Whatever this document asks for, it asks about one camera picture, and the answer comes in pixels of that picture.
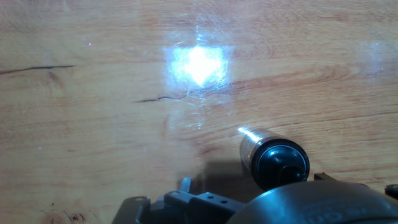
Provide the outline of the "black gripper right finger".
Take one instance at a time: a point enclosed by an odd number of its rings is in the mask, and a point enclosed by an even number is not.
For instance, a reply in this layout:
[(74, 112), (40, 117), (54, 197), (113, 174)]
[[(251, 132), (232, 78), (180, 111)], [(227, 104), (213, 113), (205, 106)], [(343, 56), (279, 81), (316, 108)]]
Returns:
[(315, 173), (313, 175), (314, 180), (327, 180), (327, 181), (336, 181), (333, 177), (327, 175), (326, 173)]

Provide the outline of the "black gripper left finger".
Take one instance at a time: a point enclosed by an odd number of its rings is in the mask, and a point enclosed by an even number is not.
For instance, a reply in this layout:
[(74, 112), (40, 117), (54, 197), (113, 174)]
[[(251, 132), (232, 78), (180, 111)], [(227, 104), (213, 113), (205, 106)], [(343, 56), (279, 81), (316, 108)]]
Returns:
[(174, 190), (151, 202), (149, 197), (123, 201), (112, 224), (132, 223), (227, 223), (246, 204), (210, 192), (191, 193), (191, 178), (184, 178)]

